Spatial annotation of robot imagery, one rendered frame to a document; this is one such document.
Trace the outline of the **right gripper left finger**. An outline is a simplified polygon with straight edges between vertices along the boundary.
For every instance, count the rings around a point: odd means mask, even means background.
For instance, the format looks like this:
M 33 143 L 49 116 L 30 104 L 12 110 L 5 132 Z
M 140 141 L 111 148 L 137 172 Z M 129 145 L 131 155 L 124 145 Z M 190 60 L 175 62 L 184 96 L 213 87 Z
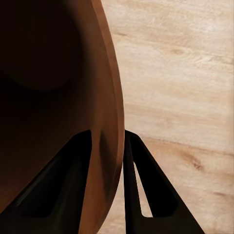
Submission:
M 0 214 L 0 234 L 78 234 L 91 130 L 73 136 Z

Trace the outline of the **trash can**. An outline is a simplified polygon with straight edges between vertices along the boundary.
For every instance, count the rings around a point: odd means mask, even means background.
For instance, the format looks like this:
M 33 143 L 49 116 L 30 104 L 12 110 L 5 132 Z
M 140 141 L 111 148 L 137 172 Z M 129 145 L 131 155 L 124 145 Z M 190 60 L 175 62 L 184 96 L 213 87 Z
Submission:
M 92 150 L 78 234 L 97 234 L 117 192 L 125 140 L 102 2 L 0 0 L 0 214 L 87 130 Z

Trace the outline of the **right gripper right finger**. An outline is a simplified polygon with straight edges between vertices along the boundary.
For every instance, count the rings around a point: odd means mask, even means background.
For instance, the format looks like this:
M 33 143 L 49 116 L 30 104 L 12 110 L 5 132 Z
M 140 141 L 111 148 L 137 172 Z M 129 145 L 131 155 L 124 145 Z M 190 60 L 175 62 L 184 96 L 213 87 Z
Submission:
M 153 217 L 141 213 L 134 162 Z M 123 175 L 126 234 L 205 234 L 141 138 L 127 130 Z

